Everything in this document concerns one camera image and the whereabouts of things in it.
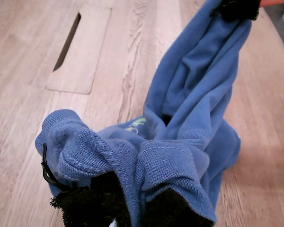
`wood grain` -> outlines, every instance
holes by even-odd
[[[140,115],[161,57],[202,2],[0,1],[0,227],[63,226],[34,147],[43,119],[70,108],[100,130]],[[112,9],[91,93],[47,90],[84,4]],[[241,50],[225,118],[242,149],[224,175],[217,226],[284,226],[284,45],[262,10]]]
[[[47,89],[89,94],[98,65],[110,9],[84,4],[61,50]]]

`cloth bundle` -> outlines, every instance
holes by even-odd
[[[35,146],[44,155],[46,143],[48,168],[60,184],[90,187],[94,177],[113,172],[131,226],[140,226],[147,204],[166,190],[214,225],[223,171],[240,150],[223,115],[251,28],[249,19],[211,16],[219,5],[220,0],[206,1],[167,51],[141,117],[100,132],[71,110],[44,120]],[[61,191],[50,187],[54,196]]]

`black fabric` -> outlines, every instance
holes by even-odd
[[[115,219],[118,227],[130,227],[124,194],[115,173],[91,179],[90,188],[61,192],[50,204],[63,212],[65,227],[108,227]]]
[[[211,16],[221,16],[226,21],[256,20],[259,15],[260,2],[260,0],[222,0]]]
[[[212,227],[213,222],[194,213],[185,199],[167,189],[146,204],[141,227]]]
[[[110,172],[91,179],[90,188],[61,192],[50,204],[61,209],[65,227],[130,227],[130,216],[120,182]],[[146,204],[141,227],[212,227],[213,222],[194,213],[185,199],[167,189]]]

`black cord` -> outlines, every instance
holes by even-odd
[[[43,178],[51,185],[56,186],[59,188],[62,192],[66,192],[71,190],[70,187],[59,183],[58,180],[54,177],[52,171],[47,165],[47,159],[46,159],[46,152],[47,152],[47,145],[46,143],[43,144],[43,155],[42,155],[42,163],[43,166]]]

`red object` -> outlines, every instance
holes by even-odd
[[[261,0],[260,7],[277,5],[284,3],[284,0]]]

